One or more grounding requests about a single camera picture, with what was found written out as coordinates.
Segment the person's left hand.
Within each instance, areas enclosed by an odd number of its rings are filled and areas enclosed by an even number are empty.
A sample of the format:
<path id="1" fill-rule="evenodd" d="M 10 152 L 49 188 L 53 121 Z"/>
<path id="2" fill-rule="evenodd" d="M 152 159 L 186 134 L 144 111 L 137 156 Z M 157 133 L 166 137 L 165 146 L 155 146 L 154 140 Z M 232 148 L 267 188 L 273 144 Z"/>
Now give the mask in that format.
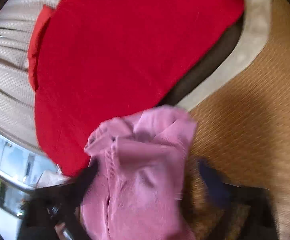
<path id="1" fill-rule="evenodd" d="M 54 227 L 56 234 L 59 238 L 59 240 L 73 240 L 73 237 L 71 236 L 69 230 L 67 229 L 65 223 L 57 224 Z"/>

